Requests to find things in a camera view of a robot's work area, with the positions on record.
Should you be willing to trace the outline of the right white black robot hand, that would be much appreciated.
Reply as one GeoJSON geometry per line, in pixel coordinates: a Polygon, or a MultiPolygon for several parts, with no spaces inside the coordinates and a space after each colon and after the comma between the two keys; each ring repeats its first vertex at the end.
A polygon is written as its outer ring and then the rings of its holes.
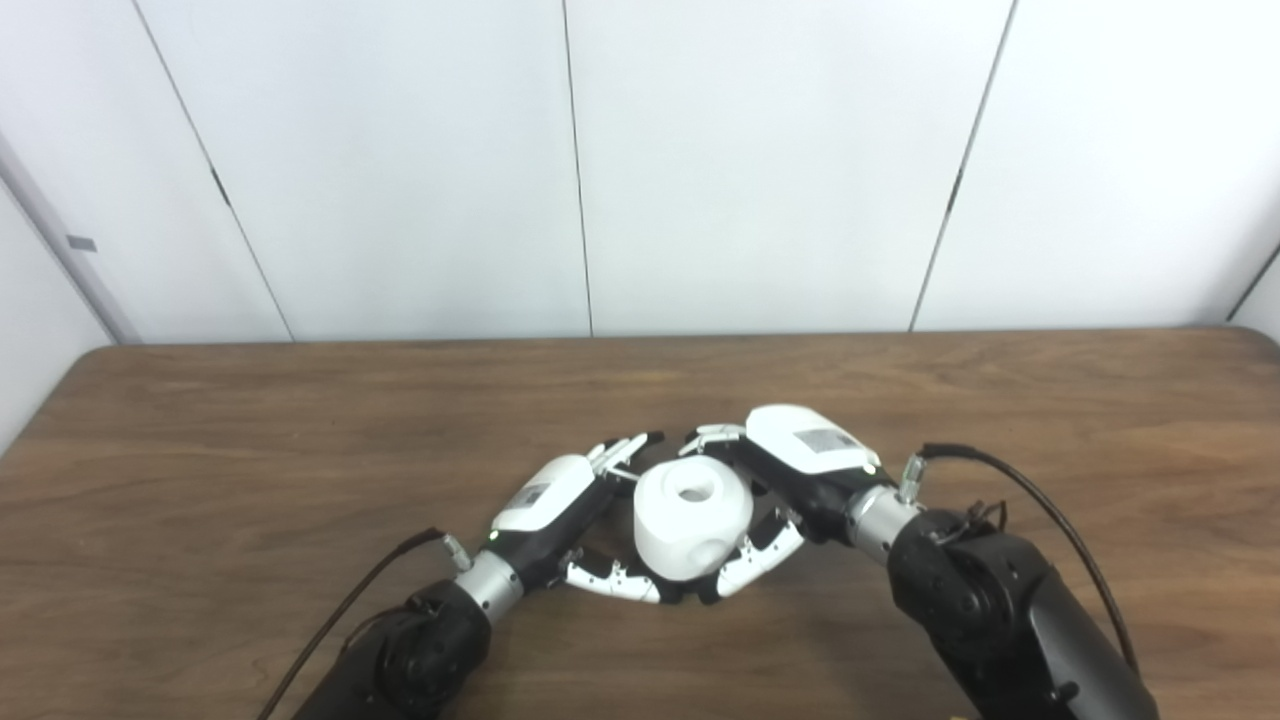
{"type": "Polygon", "coordinates": [[[874,451],[819,413],[791,404],[754,407],[741,424],[699,427],[677,456],[713,457],[751,495],[778,503],[712,578],[692,583],[704,605],[737,594],[806,543],[854,547],[852,506],[888,482],[874,451]]]}

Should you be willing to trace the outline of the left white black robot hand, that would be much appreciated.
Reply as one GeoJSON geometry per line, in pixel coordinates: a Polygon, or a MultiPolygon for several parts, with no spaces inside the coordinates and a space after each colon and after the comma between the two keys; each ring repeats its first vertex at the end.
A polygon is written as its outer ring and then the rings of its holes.
{"type": "Polygon", "coordinates": [[[653,578],[590,552],[582,538],[616,500],[634,496],[639,475],[631,461],[663,439],[663,432],[652,430],[550,460],[497,514],[475,565],[499,568],[506,583],[521,594],[567,583],[596,594],[659,603],[653,578]]]}

